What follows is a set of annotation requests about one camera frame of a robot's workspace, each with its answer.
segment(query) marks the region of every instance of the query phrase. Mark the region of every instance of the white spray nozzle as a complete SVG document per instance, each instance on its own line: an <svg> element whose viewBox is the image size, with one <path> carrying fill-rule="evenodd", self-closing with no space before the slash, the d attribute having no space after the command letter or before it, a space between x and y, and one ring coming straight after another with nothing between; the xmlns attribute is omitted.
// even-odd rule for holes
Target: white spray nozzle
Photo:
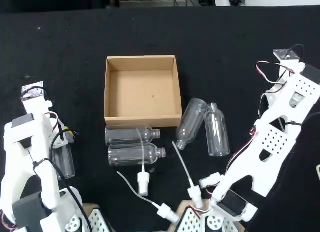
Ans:
<svg viewBox="0 0 320 232"><path fill-rule="evenodd" d="M172 209L165 203L161 205L156 214L170 221L174 225L176 225L180 219L180 217L175 212L173 212Z"/></svg>
<svg viewBox="0 0 320 232"><path fill-rule="evenodd" d="M138 173L139 195L148 196L149 181L150 174L148 172Z"/></svg>
<svg viewBox="0 0 320 232"><path fill-rule="evenodd" d="M188 188L188 193L193 203L195 204L195 207L197 209L201 209L204 206L204 204L202 202L200 187L198 185L190 187Z"/></svg>

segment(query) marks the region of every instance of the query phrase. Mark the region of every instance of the black tablecloth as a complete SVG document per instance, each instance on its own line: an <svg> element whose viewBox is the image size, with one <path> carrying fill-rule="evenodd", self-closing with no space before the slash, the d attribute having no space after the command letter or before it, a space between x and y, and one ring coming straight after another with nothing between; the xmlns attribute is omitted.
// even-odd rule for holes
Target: black tablecloth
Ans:
<svg viewBox="0 0 320 232"><path fill-rule="evenodd" d="M109 167L104 139L106 57L175 55L183 109L191 98L218 103L235 152L249 139L260 95L271 87L256 72L255 63L275 62L273 49L300 43L305 45L305 62L320 68L319 16L318 6L0 15L0 135L6 123L25 113L19 100L21 86L43 80L59 115L81 134L73 146L76 177L69 184L79 189L85 203L99 204L116 231L166 230L169 223L156 215L153 206L136 198ZM265 69L272 79L277 78L277 67ZM303 127L280 188L267 199L250 232L317 230L319 129L319 118ZM149 197L176 210L189 198L189 184L171 145L175 128L161 133L154 143L166 147L167 158L147 169L152 171ZM208 156L204 126L182 156L194 181L223 173L228 161ZM1 148L1 178L5 157ZM140 169L120 171L137 188Z"/></svg>

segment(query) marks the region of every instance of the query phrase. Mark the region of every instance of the plastic bottle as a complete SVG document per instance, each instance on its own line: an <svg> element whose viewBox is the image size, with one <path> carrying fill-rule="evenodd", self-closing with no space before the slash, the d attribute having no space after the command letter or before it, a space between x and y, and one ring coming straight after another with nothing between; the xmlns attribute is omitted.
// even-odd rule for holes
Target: plastic bottle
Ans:
<svg viewBox="0 0 320 232"><path fill-rule="evenodd" d="M216 103L209 104L205 114L205 131L210 156L227 156L230 154L229 139L224 114Z"/></svg>
<svg viewBox="0 0 320 232"><path fill-rule="evenodd" d="M150 143L153 139L160 138L160 129L152 129L150 126L131 129L105 128L105 143L109 144L137 144L141 143L139 133L144 143Z"/></svg>
<svg viewBox="0 0 320 232"><path fill-rule="evenodd" d="M76 176L75 165L72 157L70 144L53 149L52 161L62 171L65 179L70 179ZM58 180L61 180L61 177L58 173L57 173L57 177L58 177Z"/></svg>
<svg viewBox="0 0 320 232"><path fill-rule="evenodd" d="M177 142L175 143L179 150L184 150L186 145L194 141L201 124L205 118L208 105L199 98L192 98L182 116L179 127L176 130Z"/></svg>
<svg viewBox="0 0 320 232"><path fill-rule="evenodd" d="M136 144L111 144L108 151L110 166L136 166L143 164L151 165L158 158L166 157L165 148L157 148L153 143Z"/></svg>

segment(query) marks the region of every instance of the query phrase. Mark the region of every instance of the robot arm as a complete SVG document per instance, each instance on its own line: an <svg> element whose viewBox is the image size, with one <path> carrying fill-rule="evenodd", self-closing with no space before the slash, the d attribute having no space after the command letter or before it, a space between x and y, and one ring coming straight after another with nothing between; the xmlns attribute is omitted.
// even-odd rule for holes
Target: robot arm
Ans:
<svg viewBox="0 0 320 232"><path fill-rule="evenodd" d="M290 76L286 73L279 80L283 85L276 84L265 93L269 109L254 123L251 143L233 160L225 175L216 173L210 178L215 179L211 185L218 184L212 193L211 207L231 221L248 222L258 210L252 203L234 193L231 190L232 185L251 176L251 189L266 197L296 143L301 124L320 97L320 71L299 62L294 52L291 52L291 59L284 56L286 52L287 50L275 50L274 54L280 64L293 69L294 74ZM285 71L285 68L281 68L279 75ZM285 131L271 125L279 118L285 121ZM262 153L267 154L267 158L262 158ZM202 184L208 183L205 180L209 179L204 179Z"/></svg>
<svg viewBox="0 0 320 232"><path fill-rule="evenodd" d="M69 191L59 190L57 173L51 163L45 161L34 168L34 162L49 159L50 144L59 129L53 131L58 118L52 121L46 115L51 102L45 101L43 94L31 95L30 99L22 100L28 114L5 125L6 165L1 183L1 208L19 231L64 232L72 218L82 221L84 218ZM56 142L58 148L68 140L59 138ZM21 199L28 179L34 175L41 179L41 193ZM71 190L82 205L78 190ZM85 232L88 228L84 225L86 223L82 223Z"/></svg>

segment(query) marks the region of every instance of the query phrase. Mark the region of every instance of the cardboard box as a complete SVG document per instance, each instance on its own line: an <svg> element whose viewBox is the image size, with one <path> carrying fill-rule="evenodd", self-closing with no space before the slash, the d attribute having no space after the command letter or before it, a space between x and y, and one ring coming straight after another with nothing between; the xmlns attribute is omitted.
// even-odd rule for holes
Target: cardboard box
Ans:
<svg viewBox="0 0 320 232"><path fill-rule="evenodd" d="M181 116L175 56L106 59L104 119L109 128L176 127Z"/></svg>

